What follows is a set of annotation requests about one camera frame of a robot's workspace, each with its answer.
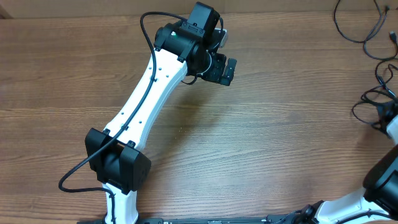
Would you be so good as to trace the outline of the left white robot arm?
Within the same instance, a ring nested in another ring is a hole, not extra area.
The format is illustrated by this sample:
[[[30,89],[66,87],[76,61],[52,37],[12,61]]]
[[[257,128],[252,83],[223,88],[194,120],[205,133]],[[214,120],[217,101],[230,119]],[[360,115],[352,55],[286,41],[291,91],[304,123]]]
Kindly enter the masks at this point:
[[[100,223],[137,223],[137,191],[151,168],[142,153],[167,98],[187,76],[228,86],[237,61],[218,53],[228,38],[220,14],[196,2],[188,18],[160,27],[149,43],[147,68],[120,112],[101,131],[90,129],[85,147],[90,169],[106,194]]]

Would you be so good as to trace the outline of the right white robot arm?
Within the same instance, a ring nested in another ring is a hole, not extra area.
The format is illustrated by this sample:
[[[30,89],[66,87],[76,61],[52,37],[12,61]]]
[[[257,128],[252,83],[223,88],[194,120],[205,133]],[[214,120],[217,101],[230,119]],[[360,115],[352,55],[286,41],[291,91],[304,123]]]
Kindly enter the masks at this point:
[[[307,205],[277,223],[367,223],[397,220],[397,102],[376,103],[376,128],[394,147],[367,173],[363,186],[337,200]]]

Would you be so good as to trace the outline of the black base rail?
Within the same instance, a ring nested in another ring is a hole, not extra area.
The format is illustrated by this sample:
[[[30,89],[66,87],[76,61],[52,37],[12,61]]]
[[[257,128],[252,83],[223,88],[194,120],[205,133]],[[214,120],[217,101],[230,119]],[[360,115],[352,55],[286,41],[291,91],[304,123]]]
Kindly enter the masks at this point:
[[[294,223],[298,213],[283,215],[267,215],[266,217],[241,217],[241,218],[188,218],[188,219],[162,219],[139,218],[137,224],[281,224]]]

